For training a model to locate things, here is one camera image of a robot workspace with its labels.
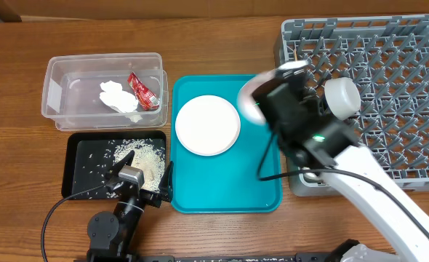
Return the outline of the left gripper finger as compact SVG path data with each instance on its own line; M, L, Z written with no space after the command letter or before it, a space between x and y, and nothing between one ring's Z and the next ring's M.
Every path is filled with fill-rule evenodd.
M135 152L130 151L123 159L121 159L119 162L115 163L111 168L111 175L118 175L118 173L121 171L121 169L124 166L131 166L132 161L134 159Z
M162 201L171 202L173 198L172 174L174 162L170 161L159 183L159 196Z

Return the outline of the red snack wrapper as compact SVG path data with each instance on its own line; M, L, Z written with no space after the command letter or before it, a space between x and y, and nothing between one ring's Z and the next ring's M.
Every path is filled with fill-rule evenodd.
M159 108L157 96L140 81L134 72L130 73L127 81L144 111L154 111Z

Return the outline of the white napkin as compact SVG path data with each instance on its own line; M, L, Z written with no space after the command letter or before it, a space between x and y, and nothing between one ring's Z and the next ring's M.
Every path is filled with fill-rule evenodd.
M137 112L138 99L133 93L124 91L121 84L113 81L102 82L100 88L100 100L105 105L119 113L127 114L126 118L131 122L137 123L143 119Z

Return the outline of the large white plate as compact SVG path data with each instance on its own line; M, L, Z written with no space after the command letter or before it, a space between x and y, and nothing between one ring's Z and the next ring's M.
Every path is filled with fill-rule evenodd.
M226 99L202 95L189 100L178 111L175 132L191 153L216 156L227 151L241 131L240 116Z

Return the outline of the white paper cup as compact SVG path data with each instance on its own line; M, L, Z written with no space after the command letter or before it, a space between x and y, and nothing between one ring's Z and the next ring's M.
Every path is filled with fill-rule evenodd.
M309 172L307 169L304 169L302 171L303 171L303 177L307 182L309 182L309 183L321 182L321 179L317 174L315 174L313 172Z

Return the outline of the grey-white bowl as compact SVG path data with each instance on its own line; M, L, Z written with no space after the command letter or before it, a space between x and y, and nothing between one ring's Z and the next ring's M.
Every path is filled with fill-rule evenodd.
M340 120L353 116L361 108L361 97L353 80L348 77L330 79L324 85L328 108Z

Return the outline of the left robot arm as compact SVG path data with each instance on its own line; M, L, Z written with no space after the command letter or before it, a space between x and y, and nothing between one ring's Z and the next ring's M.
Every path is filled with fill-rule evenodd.
M105 187L119 201L113 212L97 213L88 222L88 261L137 261L138 255L129 250L129 245L145 207L159 208L162 202L172 201L174 163L166 167L158 189L150 191L143 188L143 171L131 166L134 155L128 153L105 174Z

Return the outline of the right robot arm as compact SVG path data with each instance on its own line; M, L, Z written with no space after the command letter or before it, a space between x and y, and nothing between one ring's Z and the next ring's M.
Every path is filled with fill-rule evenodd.
M349 78L324 84L322 98L308 97L300 76L259 75L240 100L253 119L267 123L296 173L313 173L342 194L386 238L400 261L429 261L429 216L385 173L371 150L344 121L360 109Z

